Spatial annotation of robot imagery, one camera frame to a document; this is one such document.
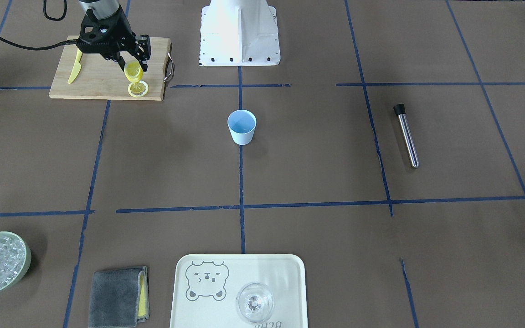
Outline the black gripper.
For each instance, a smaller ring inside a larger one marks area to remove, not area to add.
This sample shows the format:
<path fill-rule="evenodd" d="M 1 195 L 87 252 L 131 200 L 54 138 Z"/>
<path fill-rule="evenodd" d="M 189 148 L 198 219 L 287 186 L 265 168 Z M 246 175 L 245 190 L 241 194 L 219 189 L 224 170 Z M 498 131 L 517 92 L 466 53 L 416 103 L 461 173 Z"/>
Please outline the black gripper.
<path fill-rule="evenodd" d="M 81 23 L 76 46 L 84 54 L 100 54 L 105 60 L 118 63 L 123 72 L 126 61 L 121 56 L 121 51 L 126 51 L 133 56 L 144 72 L 149 67 L 150 36 L 136 35 L 123 10 L 117 10 L 113 15 L 103 19 L 97 18 L 93 10 L 87 10 Z"/>

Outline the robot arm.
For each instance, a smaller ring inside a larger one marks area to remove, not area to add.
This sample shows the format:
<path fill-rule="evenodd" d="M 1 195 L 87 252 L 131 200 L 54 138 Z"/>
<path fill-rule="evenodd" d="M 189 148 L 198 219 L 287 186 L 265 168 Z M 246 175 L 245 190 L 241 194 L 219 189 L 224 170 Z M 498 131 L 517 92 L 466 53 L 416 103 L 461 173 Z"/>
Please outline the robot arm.
<path fill-rule="evenodd" d="M 136 35 L 117 0 L 80 0 L 85 12 L 76 46 L 84 54 L 99 54 L 125 68 L 121 52 L 135 58 L 146 72 L 151 56 L 150 37 Z"/>

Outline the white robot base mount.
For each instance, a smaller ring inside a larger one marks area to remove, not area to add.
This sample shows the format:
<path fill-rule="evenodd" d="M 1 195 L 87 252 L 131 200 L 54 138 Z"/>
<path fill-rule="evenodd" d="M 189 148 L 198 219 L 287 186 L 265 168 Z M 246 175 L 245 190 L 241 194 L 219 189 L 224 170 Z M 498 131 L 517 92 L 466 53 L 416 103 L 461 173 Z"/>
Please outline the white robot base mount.
<path fill-rule="evenodd" d="M 266 0 L 211 0 L 201 9 L 199 65 L 279 65 L 277 11 Z"/>

